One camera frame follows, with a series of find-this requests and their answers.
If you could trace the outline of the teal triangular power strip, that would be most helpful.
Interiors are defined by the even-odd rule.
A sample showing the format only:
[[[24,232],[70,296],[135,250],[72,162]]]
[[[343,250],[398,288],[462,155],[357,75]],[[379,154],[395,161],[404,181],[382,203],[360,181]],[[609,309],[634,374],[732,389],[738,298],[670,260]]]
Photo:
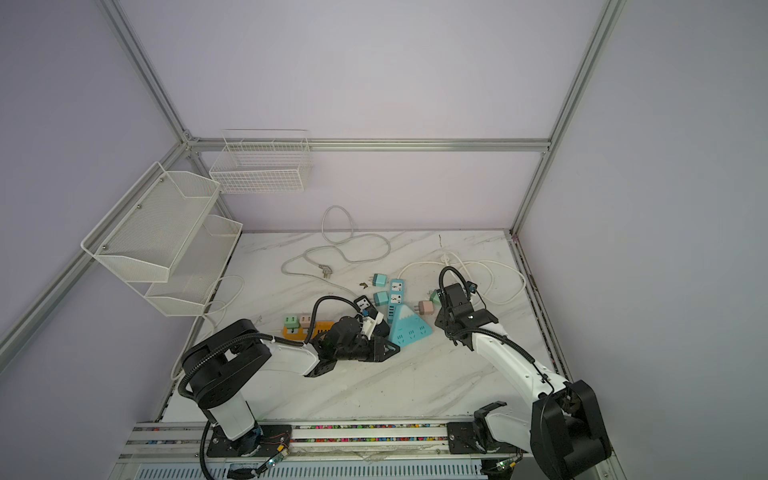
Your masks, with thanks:
[[[410,307],[403,304],[395,307],[390,324],[390,342],[405,347],[425,339],[432,333],[432,328]]]

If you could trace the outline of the black power strip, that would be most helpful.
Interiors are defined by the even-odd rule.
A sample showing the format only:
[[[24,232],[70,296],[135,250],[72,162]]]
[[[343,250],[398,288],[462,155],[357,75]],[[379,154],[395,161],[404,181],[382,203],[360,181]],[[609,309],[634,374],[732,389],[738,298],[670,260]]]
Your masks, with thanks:
[[[357,309],[363,318],[376,319],[378,317],[378,310],[367,296],[362,295],[357,297],[353,300],[353,303],[357,306]]]

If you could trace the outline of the teal adapter front black strip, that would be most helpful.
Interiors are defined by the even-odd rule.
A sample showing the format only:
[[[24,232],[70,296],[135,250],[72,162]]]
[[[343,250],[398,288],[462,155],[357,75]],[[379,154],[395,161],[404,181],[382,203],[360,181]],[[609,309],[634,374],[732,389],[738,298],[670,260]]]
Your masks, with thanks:
[[[373,296],[373,301],[376,306],[387,305],[390,302],[389,293],[386,291],[376,292]]]

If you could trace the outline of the teal adapter black strip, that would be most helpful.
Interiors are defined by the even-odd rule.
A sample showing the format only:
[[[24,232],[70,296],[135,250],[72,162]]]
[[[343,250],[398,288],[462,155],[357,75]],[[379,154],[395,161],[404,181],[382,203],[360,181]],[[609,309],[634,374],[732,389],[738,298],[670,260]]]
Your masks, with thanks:
[[[376,292],[373,296],[373,301],[376,306],[387,305],[390,302],[389,293],[386,291]]]
[[[383,288],[387,285],[389,277],[386,274],[375,273],[372,277],[372,285],[377,288]]]

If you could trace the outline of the blue power strip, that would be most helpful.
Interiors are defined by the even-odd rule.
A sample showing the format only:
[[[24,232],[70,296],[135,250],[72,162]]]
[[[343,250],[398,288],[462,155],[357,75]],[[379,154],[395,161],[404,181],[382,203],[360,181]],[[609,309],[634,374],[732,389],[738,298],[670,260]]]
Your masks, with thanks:
[[[398,305],[404,303],[405,282],[402,279],[392,279],[389,289],[389,303],[387,307],[387,321],[391,323],[394,319]]]

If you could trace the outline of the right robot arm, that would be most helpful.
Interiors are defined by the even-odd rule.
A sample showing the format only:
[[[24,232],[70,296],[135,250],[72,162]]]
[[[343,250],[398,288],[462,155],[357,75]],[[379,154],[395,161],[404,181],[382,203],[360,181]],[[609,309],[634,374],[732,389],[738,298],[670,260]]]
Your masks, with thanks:
[[[595,391],[570,381],[512,340],[487,308],[476,309],[477,285],[457,268],[438,275],[441,309],[435,325],[456,346],[490,363],[517,399],[495,401],[473,413],[474,447],[496,453],[506,445],[530,453],[549,479],[573,479],[610,458],[613,448]]]

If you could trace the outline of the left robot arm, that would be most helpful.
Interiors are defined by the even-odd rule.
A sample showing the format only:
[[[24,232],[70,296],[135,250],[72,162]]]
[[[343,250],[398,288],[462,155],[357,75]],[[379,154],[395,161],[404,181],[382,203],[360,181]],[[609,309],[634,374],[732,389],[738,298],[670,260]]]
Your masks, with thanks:
[[[401,351],[389,332],[367,297],[325,295],[313,305],[302,340],[266,334],[241,319],[193,345],[181,356],[177,392],[197,405],[230,454],[254,456],[277,444],[267,439],[241,393],[259,371],[317,378],[341,361],[382,363]]]

